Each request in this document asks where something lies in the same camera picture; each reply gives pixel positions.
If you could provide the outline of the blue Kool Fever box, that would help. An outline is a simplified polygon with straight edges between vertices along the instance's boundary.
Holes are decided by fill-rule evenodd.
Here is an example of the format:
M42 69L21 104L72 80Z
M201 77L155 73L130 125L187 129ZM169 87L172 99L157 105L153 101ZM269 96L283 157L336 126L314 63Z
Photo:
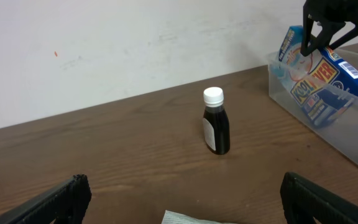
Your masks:
M273 72L311 124L321 128L333 123L354 101L327 85L358 97L358 70L329 47L302 55L302 34L302 26L289 27Z

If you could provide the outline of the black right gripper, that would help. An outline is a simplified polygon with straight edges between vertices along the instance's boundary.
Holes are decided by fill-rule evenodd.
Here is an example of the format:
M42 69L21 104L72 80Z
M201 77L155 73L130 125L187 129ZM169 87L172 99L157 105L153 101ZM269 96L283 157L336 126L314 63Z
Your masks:
M301 54L304 57L321 47L329 46L334 50L358 36L358 0L306 0L303 9ZM352 22L355 27L329 45L345 22ZM314 23L320 23L322 27L316 37L311 34Z

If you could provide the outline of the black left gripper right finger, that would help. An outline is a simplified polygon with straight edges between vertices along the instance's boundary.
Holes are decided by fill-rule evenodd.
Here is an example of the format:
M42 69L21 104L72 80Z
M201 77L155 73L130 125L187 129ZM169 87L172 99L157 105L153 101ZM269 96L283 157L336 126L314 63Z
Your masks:
M294 172L286 172L280 187L289 224L358 224L358 206Z

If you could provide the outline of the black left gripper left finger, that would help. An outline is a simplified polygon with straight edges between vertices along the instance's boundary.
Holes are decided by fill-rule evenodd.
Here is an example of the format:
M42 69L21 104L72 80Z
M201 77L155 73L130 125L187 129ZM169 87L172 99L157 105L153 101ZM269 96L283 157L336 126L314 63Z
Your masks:
M3 213L0 224L81 224L91 196L87 176L77 174Z

